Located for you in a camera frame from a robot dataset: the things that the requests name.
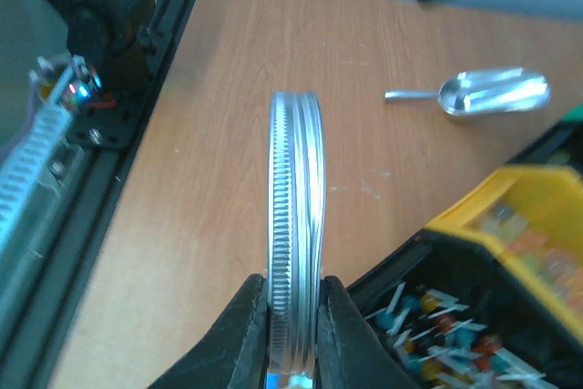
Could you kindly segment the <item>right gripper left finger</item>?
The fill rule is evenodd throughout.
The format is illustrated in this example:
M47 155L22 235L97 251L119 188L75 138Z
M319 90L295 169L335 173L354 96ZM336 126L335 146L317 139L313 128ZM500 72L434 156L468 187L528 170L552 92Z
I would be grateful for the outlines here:
M263 388L267 359L267 285L253 273L197 344L150 386Z

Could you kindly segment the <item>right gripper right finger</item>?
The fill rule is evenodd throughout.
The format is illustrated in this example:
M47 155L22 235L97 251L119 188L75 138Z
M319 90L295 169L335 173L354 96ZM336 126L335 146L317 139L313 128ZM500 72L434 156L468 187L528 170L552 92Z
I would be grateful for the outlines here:
M321 281L321 293L316 388L419 386L382 347L338 277L325 277Z

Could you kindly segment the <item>round metal lid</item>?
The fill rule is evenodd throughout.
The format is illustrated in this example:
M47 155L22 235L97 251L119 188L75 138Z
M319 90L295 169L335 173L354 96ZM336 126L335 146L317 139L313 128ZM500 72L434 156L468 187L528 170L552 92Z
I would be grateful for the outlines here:
M313 375L320 306L327 168L313 92L271 96L268 158L269 368Z

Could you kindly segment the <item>metal scoop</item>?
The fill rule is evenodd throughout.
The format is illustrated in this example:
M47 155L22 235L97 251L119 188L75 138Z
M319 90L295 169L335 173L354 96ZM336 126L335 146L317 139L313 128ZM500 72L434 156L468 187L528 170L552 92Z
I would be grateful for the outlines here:
M522 113L546 107L552 89L546 77L525 67L497 67L460 72L436 91L387 90L384 100L433 100L457 119Z

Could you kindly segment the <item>black popsicle candy bin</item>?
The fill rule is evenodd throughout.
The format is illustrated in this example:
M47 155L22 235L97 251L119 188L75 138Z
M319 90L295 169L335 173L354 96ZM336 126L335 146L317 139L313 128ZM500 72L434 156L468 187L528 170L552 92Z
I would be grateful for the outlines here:
M582 123L558 122L507 163L566 165L582 173Z

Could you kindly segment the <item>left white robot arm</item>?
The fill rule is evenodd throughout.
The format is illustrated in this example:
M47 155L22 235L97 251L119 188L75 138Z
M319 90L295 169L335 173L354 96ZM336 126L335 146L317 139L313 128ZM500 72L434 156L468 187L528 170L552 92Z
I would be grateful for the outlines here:
M138 33L155 0L47 0L67 26L66 47L97 71L112 93L148 85L149 68Z

